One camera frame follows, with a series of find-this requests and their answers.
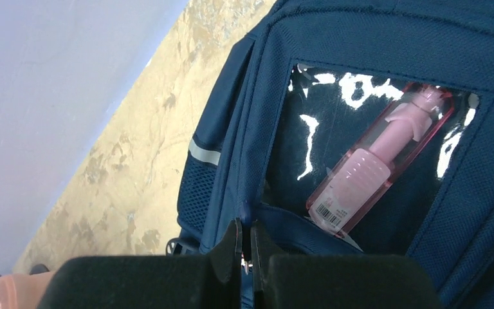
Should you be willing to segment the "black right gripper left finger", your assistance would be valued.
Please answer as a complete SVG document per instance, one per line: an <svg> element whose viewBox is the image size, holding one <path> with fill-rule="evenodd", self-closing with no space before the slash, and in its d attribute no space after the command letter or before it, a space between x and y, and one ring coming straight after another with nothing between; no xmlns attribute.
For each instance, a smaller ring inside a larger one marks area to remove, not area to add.
<svg viewBox="0 0 494 309"><path fill-rule="evenodd" d="M89 256L64 263L39 308L240 308L242 225L207 254Z"/></svg>

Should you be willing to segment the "pink pen toy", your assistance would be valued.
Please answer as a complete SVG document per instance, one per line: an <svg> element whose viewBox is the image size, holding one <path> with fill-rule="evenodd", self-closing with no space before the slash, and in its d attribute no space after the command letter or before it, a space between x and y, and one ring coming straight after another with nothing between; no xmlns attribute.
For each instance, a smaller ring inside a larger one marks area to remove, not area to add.
<svg viewBox="0 0 494 309"><path fill-rule="evenodd" d="M411 82L308 198L310 218L344 237L412 163L454 111L446 88Z"/></svg>

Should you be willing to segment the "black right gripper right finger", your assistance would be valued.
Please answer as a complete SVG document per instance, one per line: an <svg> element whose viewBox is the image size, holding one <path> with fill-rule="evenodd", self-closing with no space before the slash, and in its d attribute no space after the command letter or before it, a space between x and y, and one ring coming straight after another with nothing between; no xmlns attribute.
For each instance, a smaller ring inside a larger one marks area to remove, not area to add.
<svg viewBox="0 0 494 309"><path fill-rule="evenodd" d="M250 229L255 308L442 308L426 272L395 255L288 254Z"/></svg>

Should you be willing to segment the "navy blue student backpack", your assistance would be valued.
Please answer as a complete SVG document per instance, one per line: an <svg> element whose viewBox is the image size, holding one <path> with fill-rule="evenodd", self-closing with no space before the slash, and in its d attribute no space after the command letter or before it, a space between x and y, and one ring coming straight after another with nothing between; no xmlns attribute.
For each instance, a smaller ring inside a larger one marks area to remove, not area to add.
<svg viewBox="0 0 494 309"><path fill-rule="evenodd" d="M416 260L494 308L494 1L277 1L188 147L171 254L236 218L304 254Z"/></svg>

